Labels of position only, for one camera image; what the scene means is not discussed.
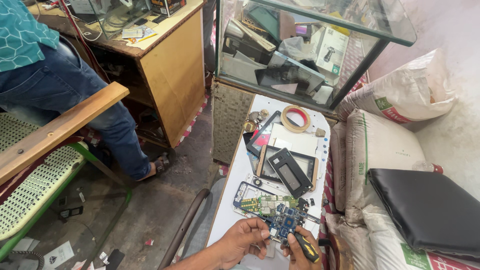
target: white table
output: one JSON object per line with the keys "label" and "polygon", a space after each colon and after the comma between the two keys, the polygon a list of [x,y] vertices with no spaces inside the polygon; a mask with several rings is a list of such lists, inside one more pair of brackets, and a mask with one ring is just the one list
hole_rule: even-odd
{"label": "white table", "polygon": [[[261,109],[267,109],[270,112],[270,115],[276,110],[283,111],[286,106],[289,106],[286,102],[282,102],[273,98],[268,98],[261,95],[255,95],[253,99],[253,104],[251,111],[260,111]],[[317,111],[309,110],[303,108],[309,115],[311,124],[306,132],[310,133],[315,131],[317,128],[321,128],[326,131],[325,137],[319,137],[317,143],[317,150],[315,152],[316,157],[320,162],[319,171],[317,175],[317,184],[314,191],[307,192],[303,197],[304,198],[313,198],[315,200],[315,206],[310,207],[309,213],[316,212],[314,216],[320,218],[321,207],[322,207],[322,194],[323,194],[323,185],[325,182],[325,171],[326,171],[326,161],[328,157],[328,146],[330,140],[330,127],[325,120],[325,117]],[[302,124],[303,122],[298,122],[295,116],[292,116],[291,119],[296,123]],[[245,142],[240,136],[239,144],[237,146],[237,151],[235,153],[232,164],[230,165],[230,170],[228,172],[227,181],[223,190],[223,194],[220,197],[218,210],[214,218],[212,229],[207,240],[207,246],[213,244],[218,239],[220,239],[225,232],[238,220],[245,218],[244,216],[235,213],[233,211],[233,198],[238,190],[238,187],[242,181],[245,180],[247,174],[254,174],[252,172],[252,167],[247,156],[247,148]],[[318,231],[313,232],[314,236],[318,235]],[[276,245],[275,258],[265,258],[264,260],[258,259],[256,256],[248,254],[245,256],[241,264],[252,269],[288,269],[288,258],[282,256],[280,250],[280,244]]]}

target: white wall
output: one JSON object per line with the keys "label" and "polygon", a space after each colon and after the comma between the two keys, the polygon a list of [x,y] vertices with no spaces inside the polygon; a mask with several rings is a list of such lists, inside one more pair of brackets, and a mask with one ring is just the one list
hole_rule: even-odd
{"label": "white wall", "polygon": [[401,0],[417,31],[412,47],[389,44],[370,67],[370,81],[441,47],[457,100],[446,115],[409,127],[432,163],[480,200],[479,0]]}

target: person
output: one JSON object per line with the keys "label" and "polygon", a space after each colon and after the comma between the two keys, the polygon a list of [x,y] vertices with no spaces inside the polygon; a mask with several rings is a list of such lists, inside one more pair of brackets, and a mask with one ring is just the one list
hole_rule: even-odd
{"label": "person", "polygon": [[[37,22],[20,0],[0,0],[0,107],[43,126],[106,86],[73,45]],[[133,179],[153,176],[163,166],[161,157],[149,162],[140,149],[135,121],[122,102],[88,125]]]}
{"label": "person", "polygon": [[[295,228],[307,241],[312,243],[313,247],[321,256],[321,251],[313,237],[312,233],[300,226]],[[268,225],[260,218],[241,219],[237,221],[227,232],[211,246],[195,253],[178,263],[175,263],[166,269],[233,269],[247,254],[253,254],[259,259],[264,259],[269,244],[268,236],[270,232]],[[282,245],[283,256],[290,256],[289,270],[320,270],[322,260],[316,263],[309,261],[300,247],[293,234],[288,234],[289,247]]]}
{"label": "person", "polygon": [[207,0],[203,7],[203,29],[204,29],[204,61],[209,72],[215,71],[215,47],[212,42],[212,29],[214,23],[214,12],[216,0]]}

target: woven seat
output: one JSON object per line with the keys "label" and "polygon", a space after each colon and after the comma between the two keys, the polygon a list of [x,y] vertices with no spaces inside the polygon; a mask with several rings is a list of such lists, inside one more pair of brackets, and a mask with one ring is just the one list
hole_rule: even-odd
{"label": "woven seat", "polygon": [[[0,152],[38,128],[8,113],[0,113]],[[17,233],[83,160],[84,157],[69,146],[51,153],[0,205],[0,240]]]}

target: hand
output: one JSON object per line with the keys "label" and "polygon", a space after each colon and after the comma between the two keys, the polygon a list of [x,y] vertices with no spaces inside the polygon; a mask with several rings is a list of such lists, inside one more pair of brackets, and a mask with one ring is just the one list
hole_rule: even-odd
{"label": "hand", "polygon": [[264,259],[267,254],[266,245],[270,244],[270,240],[267,239],[269,235],[268,225],[260,218],[237,221],[212,245],[219,255],[220,268],[232,268],[248,253]]}
{"label": "hand", "polygon": [[303,251],[298,243],[297,239],[293,234],[288,234],[288,244],[290,247],[281,245],[280,248],[283,250],[283,256],[287,257],[290,255],[290,265],[288,270],[321,270],[322,269],[322,252],[318,246],[318,242],[315,240],[315,237],[312,233],[306,229],[303,229],[300,226],[295,228],[295,231],[300,233],[305,239],[307,239],[310,244],[317,250],[320,259],[316,263],[312,263],[305,257]]}

